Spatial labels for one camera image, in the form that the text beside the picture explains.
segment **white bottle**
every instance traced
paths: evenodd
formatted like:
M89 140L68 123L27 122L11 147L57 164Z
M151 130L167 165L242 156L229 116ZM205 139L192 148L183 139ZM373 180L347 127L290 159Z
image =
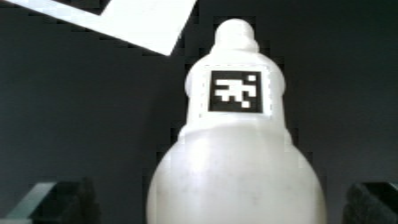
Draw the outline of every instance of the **white bottle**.
M162 159L148 224L325 224L325 201L284 126L284 79L231 19L187 78L189 121Z

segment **bottle body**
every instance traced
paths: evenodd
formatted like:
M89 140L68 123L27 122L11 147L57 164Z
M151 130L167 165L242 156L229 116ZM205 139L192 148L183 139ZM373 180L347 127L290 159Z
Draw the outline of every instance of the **bottle body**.
M149 224L325 223L306 158L258 122L215 125L174 144L153 177Z

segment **black background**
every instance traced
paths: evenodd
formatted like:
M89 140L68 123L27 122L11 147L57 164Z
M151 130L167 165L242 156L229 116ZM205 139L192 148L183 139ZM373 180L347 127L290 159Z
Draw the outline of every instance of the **black background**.
M398 180L396 1L199 0L171 57L0 6L0 215L36 182L89 176L103 223L144 223L187 69L217 24L244 16L284 69L288 128L338 224L350 184Z

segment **white card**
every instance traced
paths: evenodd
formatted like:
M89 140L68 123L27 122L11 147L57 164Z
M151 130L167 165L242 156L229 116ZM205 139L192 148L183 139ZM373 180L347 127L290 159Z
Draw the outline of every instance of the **white card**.
M54 0L6 0L171 55L196 0L112 0L100 15Z

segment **bottle cap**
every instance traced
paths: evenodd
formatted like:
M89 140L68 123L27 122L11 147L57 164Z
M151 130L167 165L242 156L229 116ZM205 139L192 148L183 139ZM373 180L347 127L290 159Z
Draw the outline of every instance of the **bottle cap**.
M224 50L260 50L253 27L242 19L229 19L217 28L212 52Z

